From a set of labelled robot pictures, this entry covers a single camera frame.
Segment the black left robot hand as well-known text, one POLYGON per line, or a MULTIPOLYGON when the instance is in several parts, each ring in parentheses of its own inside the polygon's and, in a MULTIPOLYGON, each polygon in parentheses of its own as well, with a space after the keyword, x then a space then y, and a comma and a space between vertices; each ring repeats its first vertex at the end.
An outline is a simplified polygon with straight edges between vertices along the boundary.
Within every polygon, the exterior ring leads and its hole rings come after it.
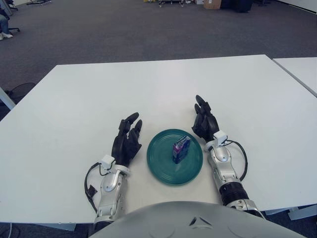
POLYGON ((142 128, 142 120, 138 120, 133 128, 132 124, 139 117, 135 112, 122 119, 119 125, 119 132, 112 146, 111 156, 115 158, 117 165, 129 167, 142 145, 139 143, 139 136, 142 128))

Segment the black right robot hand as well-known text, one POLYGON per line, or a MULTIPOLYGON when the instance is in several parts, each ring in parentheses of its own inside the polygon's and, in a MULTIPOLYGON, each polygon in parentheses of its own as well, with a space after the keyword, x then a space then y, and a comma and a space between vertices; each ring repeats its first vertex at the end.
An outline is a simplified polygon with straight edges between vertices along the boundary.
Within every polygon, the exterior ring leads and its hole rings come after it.
POLYGON ((211 113, 211 108, 202 97, 196 95, 197 103, 194 105, 196 118, 192 126, 193 132, 205 140, 213 141, 213 135, 219 131, 219 126, 215 116, 211 113))

